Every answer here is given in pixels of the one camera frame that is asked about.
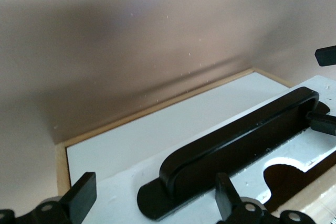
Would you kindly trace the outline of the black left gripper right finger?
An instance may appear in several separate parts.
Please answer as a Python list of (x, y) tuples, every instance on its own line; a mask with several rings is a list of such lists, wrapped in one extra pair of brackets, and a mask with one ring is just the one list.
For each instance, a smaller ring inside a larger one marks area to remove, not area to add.
[(240, 197), (226, 173), (216, 174), (215, 199), (222, 217), (217, 224), (314, 224), (302, 212), (285, 210), (276, 217), (259, 201)]

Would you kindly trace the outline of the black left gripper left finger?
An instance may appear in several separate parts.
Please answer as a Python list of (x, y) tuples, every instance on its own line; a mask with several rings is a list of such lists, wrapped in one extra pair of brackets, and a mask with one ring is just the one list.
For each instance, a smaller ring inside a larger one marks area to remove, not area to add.
[(41, 203), (19, 217), (11, 209), (0, 209), (0, 224), (82, 224), (96, 199), (96, 174), (86, 172), (58, 201)]

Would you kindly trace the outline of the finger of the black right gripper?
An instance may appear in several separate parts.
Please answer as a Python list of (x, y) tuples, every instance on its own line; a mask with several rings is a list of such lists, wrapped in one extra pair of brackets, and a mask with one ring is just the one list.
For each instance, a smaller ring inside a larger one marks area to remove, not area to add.
[(319, 66), (336, 65), (336, 46), (317, 49), (314, 55)]
[(306, 118), (312, 130), (329, 135), (336, 135), (336, 116), (308, 112)]

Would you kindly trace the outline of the wooden drawer white front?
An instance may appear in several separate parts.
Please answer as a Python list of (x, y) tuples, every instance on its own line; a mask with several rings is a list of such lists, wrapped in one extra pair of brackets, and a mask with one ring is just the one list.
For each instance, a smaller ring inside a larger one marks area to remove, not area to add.
[[(161, 221), (145, 217), (137, 204), (142, 185), (159, 175), (164, 159), (186, 144), (225, 126), (290, 89), (251, 73), (209, 89), (97, 136), (97, 201), (85, 224), (208, 224), (220, 218), (213, 190)], [(307, 173), (336, 151), (336, 136), (311, 129), (244, 165), (232, 176), (241, 196), (265, 203), (271, 196), (264, 171), (276, 165)]]

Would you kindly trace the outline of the black metal drawer handle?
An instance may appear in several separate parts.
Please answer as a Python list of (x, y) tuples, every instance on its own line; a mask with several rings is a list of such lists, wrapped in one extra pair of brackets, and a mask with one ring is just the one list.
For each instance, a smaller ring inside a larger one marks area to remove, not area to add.
[(214, 188), (216, 174), (233, 175), (311, 128), (308, 112), (330, 115), (330, 108), (318, 92), (299, 87), (179, 148), (163, 161), (159, 177), (139, 189), (139, 210), (159, 221), (182, 208)]

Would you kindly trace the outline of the light wooden drawer cabinet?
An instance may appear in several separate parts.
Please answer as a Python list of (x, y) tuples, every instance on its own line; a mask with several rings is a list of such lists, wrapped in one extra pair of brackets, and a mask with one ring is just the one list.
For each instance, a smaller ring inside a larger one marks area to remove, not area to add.
[[(200, 94), (209, 89), (213, 89), (219, 86), (222, 86), (228, 82), (236, 80), (238, 78), (244, 77), (251, 73), (259, 73), (269, 79), (272, 79), (285, 87), (289, 88), (290, 91), (293, 91), (299, 87), (307, 87), (309, 89), (315, 90), (320, 94), (320, 101), (325, 103), (330, 108), (330, 114), (336, 116), (336, 78), (330, 79), (327, 78), (325, 74), (316, 75), (309, 79), (306, 79), (303, 82), (300, 82), (298, 85), (288, 84), (284, 80), (274, 77), (269, 73), (262, 72), (261, 70), (252, 70), (248, 69), (246, 71), (237, 73), (230, 77), (226, 77), (222, 80), (215, 81), (213, 83), (207, 82), (205, 86), (197, 88), (194, 90), (186, 90), (182, 94), (175, 94), (173, 98), (168, 99), (162, 103), (159, 103), (160, 100), (156, 100), (156, 104), (153, 107), (142, 110), (139, 113), (133, 114), (124, 119), (118, 120), (115, 123), (108, 124), (96, 130), (92, 130), (83, 135), (73, 137), (69, 140), (64, 141), (57, 145), (57, 186), (60, 194), (64, 194), (71, 185), (78, 180), (84, 172), (95, 172), (97, 178), (97, 168), (96, 166), (99, 163), (98, 155), (98, 144), (97, 136), (112, 130), (118, 126), (129, 123), (133, 120), (141, 118), (143, 116), (149, 115), (153, 112), (156, 112), (160, 109), (166, 108), (170, 105), (174, 105), (178, 102), (188, 99), (190, 96)], [(292, 172), (298, 172), (300, 175), (307, 175), (300, 171), (297, 168), (283, 167), (281, 165), (276, 165), (270, 170), (265, 170), (264, 174), (274, 174), (276, 171), (279, 172), (289, 169)]]

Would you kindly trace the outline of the brown table cover sheet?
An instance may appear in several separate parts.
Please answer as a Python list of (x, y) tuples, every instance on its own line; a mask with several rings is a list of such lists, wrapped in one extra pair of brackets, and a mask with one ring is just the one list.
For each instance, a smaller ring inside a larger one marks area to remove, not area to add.
[(0, 209), (57, 195), (56, 145), (258, 68), (291, 83), (336, 45), (336, 0), (0, 0)]

